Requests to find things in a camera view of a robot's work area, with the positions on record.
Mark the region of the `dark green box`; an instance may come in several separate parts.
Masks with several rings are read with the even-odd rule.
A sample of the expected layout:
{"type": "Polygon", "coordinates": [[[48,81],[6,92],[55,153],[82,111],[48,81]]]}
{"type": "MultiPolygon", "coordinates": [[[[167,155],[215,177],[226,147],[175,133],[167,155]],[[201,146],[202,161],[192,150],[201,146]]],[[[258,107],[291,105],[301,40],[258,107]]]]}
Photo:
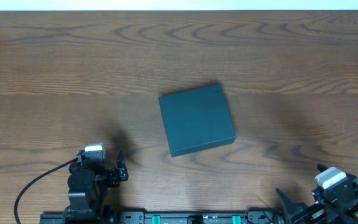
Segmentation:
{"type": "Polygon", "coordinates": [[[232,144],[236,131],[220,84],[158,98],[172,157],[232,144]]]}

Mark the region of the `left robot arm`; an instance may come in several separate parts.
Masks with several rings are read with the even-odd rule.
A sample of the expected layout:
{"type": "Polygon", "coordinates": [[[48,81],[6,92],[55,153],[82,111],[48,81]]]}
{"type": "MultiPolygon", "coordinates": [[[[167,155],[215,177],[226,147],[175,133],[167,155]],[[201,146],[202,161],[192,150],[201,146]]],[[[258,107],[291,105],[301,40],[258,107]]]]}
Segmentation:
{"type": "Polygon", "coordinates": [[[119,215],[104,201],[108,189],[127,181],[129,174],[122,153],[116,166],[104,166],[104,151],[80,150],[69,166],[68,198],[70,205],[63,211],[62,223],[119,223],[119,215]]]}

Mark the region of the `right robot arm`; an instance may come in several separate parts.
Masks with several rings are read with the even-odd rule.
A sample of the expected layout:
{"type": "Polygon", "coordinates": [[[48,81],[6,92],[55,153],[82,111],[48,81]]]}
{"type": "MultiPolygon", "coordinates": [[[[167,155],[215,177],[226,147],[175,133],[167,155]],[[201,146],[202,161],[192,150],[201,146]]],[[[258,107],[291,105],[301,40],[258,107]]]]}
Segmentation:
{"type": "Polygon", "coordinates": [[[358,178],[352,174],[326,189],[318,186],[312,190],[314,204],[310,206],[293,203],[280,189],[276,193],[285,223],[358,223],[358,178]]]}

